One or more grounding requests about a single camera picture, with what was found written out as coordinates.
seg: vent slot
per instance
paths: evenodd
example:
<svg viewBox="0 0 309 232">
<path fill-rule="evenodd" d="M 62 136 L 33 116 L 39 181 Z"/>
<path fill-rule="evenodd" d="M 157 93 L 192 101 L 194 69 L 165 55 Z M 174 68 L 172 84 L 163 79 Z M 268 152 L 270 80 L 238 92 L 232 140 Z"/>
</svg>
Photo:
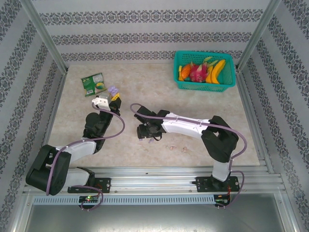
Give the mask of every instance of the vent slot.
<svg viewBox="0 0 309 232">
<path fill-rule="evenodd" d="M 37 196 L 34 205 L 77 205 L 79 196 Z M 213 195 L 113 196 L 105 195 L 105 205 L 215 204 Z"/>
</svg>

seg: table surface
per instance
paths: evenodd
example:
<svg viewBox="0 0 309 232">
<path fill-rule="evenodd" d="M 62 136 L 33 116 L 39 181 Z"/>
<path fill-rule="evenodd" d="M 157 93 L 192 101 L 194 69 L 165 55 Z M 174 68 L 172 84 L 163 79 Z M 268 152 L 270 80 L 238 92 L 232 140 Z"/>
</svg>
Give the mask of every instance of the table surface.
<svg viewBox="0 0 309 232">
<path fill-rule="evenodd" d="M 129 109 L 134 102 L 154 112 L 164 109 L 199 119 L 209 119 L 214 115 L 222 117 L 231 128 L 241 132 L 248 142 L 246 152 L 233 164 L 259 165 L 238 88 L 235 86 L 223 93 L 178 89 L 173 80 L 173 64 L 71 65 L 48 144 L 67 145 L 81 139 L 86 116 L 95 112 L 91 107 L 91 100 L 95 96 L 84 96 L 81 78 L 96 73 L 103 73 L 107 87 L 115 85 L 120 90 L 120 113 L 126 122 L 126 129 L 118 137 L 107 140 L 98 153 L 75 161 L 71 167 L 213 165 L 204 144 L 195 138 L 167 133 L 158 142 L 149 143 L 150 139 L 139 141 L 136 128 L 140 122 Z M 121 128 L 120 121 L 113 118 L 105 135 L 113 135 Z M 187 151 L 182 152 L 183 147 L 187 147 Z M 236 152 L 242 148 L 243 141 L 240 139 Z"/>
</svg>

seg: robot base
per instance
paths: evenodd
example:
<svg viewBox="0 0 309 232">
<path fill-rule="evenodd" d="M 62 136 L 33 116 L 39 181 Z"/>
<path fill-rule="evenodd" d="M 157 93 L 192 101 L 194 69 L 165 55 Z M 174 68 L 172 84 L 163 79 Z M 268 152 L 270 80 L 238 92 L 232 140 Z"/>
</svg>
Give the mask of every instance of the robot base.
<svg viewBox="0 0 309 232">
<path fill-rule="evenodd" d="M 236 176 L 229 176 L 226 181 L 221 182 L 212 176 L 198 176 L 192 182 L 197 186 L 197 192 L 238 192 L 239 182 Z"/>
</svg>

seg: green seed packet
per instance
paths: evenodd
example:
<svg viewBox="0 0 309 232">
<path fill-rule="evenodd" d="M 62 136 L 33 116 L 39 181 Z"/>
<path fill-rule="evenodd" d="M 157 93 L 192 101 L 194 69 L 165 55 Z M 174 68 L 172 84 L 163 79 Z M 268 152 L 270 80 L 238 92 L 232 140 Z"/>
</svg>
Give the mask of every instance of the green seed packet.
<svg viewBox="0 0 309 232">
<path fill-rule="evenodd" d="M 107 90 L 103 82 L 102 73 L 84 77 L 82 78 L 82 83 L 85 89 L 85 97 Z"/>
</svg>

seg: small yellow object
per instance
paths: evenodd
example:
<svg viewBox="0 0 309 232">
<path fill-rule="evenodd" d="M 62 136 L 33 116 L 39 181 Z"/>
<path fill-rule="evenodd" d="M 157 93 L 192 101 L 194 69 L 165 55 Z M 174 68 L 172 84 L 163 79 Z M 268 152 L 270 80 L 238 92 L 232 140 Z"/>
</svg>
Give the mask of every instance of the small yellow object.
<svg viewBox="0 0 309 232">
<path fill-rule="evenodd" d="M 182 77 L 182 68 L 183 68 L 182 66 L 179 66 L 179 68 L 178 68 L 178 72 L 179 72 L 178 80 L 179 81 L 184 81 L 183 77 Z"/>
<path fill-rule="evenodd" d="M 218 76 L 220 74 L 220 72 L 222 71 L 222 69 L 225 66 L 225 59 L 220 60 L 216 66 L 213 68 L 212 72 L 211 72 L 211 83 L 213 84 L 219 84 L 218 82 Z"/>
<path fill-rule="evenodd" d="M 211 72 L 213 70 L 213 66 L 210 66 L 208 69 L 207 69 L 207 73 L 208 73 L 208 76 L 206 77 L 206 83 L 209 83 L 211 84 Z"/>
<path fill-rule="evenodd" d="M 116 100 L 116 99 L 119 98 L 119 97 L 120 97 L 120 94 L 117 93 L 115 96 L 113 96 L 112 101 Z"/>
</svg>

